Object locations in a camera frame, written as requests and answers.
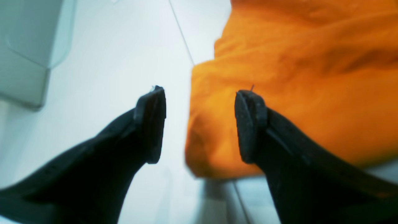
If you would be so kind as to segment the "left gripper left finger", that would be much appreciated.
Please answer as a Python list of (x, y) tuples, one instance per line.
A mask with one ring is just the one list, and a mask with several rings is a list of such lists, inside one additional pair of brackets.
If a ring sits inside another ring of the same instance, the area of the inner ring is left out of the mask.
[(1, 223), (118, 223), (133, 177), (160, 159), (165, 118), (165, 91), (155, 86), (98, 135), (2, 189)]

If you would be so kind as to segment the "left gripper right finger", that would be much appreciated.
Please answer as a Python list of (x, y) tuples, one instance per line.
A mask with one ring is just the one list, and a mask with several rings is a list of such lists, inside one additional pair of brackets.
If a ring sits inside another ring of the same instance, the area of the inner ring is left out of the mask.
[(319, 146), (249, 90), (235, 97), (241, 159), (266, 175), (283, 224), (396, 224), (397, 185)]

